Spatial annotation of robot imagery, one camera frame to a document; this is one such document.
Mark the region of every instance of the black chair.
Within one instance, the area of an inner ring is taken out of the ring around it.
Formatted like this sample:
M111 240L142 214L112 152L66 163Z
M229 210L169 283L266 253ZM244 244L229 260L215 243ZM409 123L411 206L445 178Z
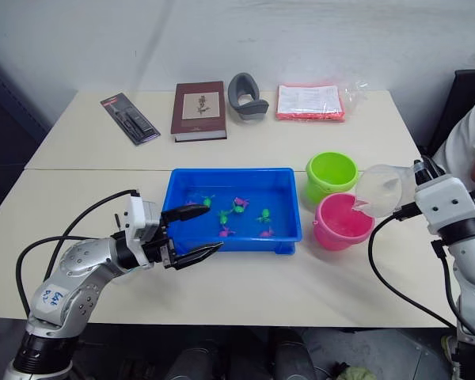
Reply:
M475 105L475 70L456 70L454 82L446 100L442 117L427 146L427 155L432 157L449 137L452 128Z

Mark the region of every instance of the black cable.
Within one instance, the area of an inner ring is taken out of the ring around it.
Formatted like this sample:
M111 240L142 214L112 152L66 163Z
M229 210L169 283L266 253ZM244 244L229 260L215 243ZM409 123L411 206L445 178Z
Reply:
M64 240L86 240L92 239L92 237L84 237L84 236L53 236L53 237L46 237L45 239L41 239L32 243L25 249L23 252L20 253L19 257L17 258L16 262L16 285L17 291L19 293L19 298L21 299L21 303L23 304L23 309L25 309L26 317L29 317L30 314L30 306L29 301L26 299L25 288L23 287L23 280L21 279L21 266L23 264L23 260L28 252L32 249L37 247L38 245L48 243L50 241L64 241Z
M456 316L456 318L461 322L463 326L465 326L468 331L470 331L475 336L475 328L468 323L468 321L459 313L458 307L454 303L454 299L452 298L452 289L450 288L450 273L449 273L449 265L447 264L447 259L445 257L440 257L443 265L443 276L445 278L445 295L446 300L449 302L450 309L452 313Z
M370 240L368 242L368 245L367 245L367 255L368 255L368 259L370 261L370 265L371 265L371 268L373 269L373 272L375 273L375 275L378 277L378 279L380 281L382 281L382 283L390 290L392 291L395 295L397 295L398 297L402 298L403 300L405 300L406 302L408 302L409 304L411 305L414 305L416 308L418 309L421 309L422 311L424 311L425 313L431 315L434 319L437 319L438 321L442 322L444 325L447 325L448 327L450 327L451 329L456 329L456 327L454 325L452 325L449 321L447 321L445 318L443 317L440 317L437 313L429 310L427 307L425 306L422 306L421 304L419 304L418 302L415 302L413 301L411 298L407 297L406 295L404 295L403 293L401 293L400 291L398 291L395 287L393 287L390 283L388 283L386 281L386 279L383 278L383 276L380 274L380 272L378 271L376 265L374 264L374 260L373 260L373 241L374 241L374 236L377 234L378 231L380 231L381 228L383 228L383 226L385 224L387 224L388 222L390 222L391 220L394 220L394 216L390 216L388 218L385 218L380 224L378 224L373 232L371 233L370 235Z
M138 196L139 194L137 193L137 190L123 190L122 192L117 192L116 194L113 194L111 196L108 196L107 198L104 198L103 200L99 200L97 203L95 203L93 206L88 207L86 210L84 210L65 230L62 236L67 236L70 234L70 232L73 230L74 227L83 219L85 216L87 216L91 211L95 210L97 207L102 206L104 203L109 202L110 200L115 200L116 198L120 198L121 196L125 196L127 194L131 194L134 196ZM58 256L58 253L60 252L60 249L62 248L63 240L60 240L58 244L55 247L55 250L53 251L53 254L51 256L51 259L49 260L49 264L47 265L47 270L46 274L44 275L44 281L49 278L51 275L51 272L53 272L53 268L55 266L56 262L56 257Z

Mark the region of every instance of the white table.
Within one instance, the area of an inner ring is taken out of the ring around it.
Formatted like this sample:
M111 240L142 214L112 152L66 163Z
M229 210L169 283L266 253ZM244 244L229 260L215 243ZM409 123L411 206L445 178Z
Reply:
M375 164L410 166L419 152L388 91L372 91L345 123L275 119L276 93L263 92L270 108L245 123L227 106L227 140L174 142L174 93L126 93L161 132L134 146L101 106L111 93L78 93L26 169L172 170L181 167L290 167L304 170L316 153L339 151L359 169Z
M169 172L123 170L25 170L0 207L0 317L24 317L14 282L19 252L58 235L87 206L139 188L162 205ZM306 182L296 173L298 194ZM301 202L304 240L293 256L216 253L181 271L161 265L135 270L104 290L91 322L187 325L299 325L429 327L436 320L400 300L375 277L367 244L328 254L313 241L313 213ZM116 232L116 200L88 215L74 234L104 237ZM376 261L397 288L453 321L439 260L422 217L392 222L376 239ZM54 243L32 251L23 267L30 298L39 286ZM454 293L458 291L454 283Z

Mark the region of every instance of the blue plastic tray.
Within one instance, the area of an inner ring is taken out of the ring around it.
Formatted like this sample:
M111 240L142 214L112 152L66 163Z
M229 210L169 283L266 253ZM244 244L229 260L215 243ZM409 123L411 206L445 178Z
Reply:
M248 200L242 213L231 212L226 224L235 234L220 237L220 211L230 211L234 198ZM211 200L211 210L198 218L173 222L169 236L177 252L186 254L197 245L223 241L222 251L295 252L295 242L302 240L294 172L288 168L272 169L175 169L171 173L164 210L189 203ZM269 209L270 222L257 220ZM261 237L264 231L270 237Z

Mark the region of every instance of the white wall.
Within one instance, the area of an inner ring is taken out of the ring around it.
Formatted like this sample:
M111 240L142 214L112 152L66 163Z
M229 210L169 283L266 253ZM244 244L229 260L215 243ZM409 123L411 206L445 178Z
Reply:
M360 78L424 143L475 68L475 0L0 0L0 67L50 125L78 89Z

